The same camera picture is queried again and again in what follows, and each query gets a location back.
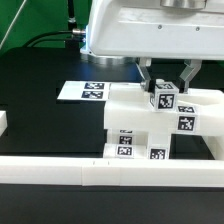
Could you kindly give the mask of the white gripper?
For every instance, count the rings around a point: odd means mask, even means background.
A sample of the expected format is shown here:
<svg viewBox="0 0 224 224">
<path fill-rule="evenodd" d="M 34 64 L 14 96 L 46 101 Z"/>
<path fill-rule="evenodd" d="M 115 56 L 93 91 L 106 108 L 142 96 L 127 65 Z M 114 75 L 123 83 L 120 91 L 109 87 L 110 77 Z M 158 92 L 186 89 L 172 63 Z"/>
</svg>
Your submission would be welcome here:
<svg viewBox="0 0 224 224">
<path fill-rule="evenodd" d="M 150 58 L 187 59 L 179 76 L 179 92 L 187 93 L 201 60 L 224 60 L 224 0 L 93 0 L 86 38 L 97 56 L 140 57 L 149 93 Z"/>
</svg>

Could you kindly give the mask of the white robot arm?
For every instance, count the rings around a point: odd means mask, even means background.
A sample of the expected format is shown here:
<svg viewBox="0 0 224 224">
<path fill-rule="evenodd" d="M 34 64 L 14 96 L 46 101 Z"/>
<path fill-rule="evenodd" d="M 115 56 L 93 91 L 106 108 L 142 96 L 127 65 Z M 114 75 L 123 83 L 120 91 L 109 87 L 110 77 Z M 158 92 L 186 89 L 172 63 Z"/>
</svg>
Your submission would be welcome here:
<svg viewBox="0 0 224 224">
<path fill-rule="evenodd" d="M 81 52 L 185 59 L 185 92 L 203 60 L 224 61 L 224 0 L 92 0 Z"/>
</svg>

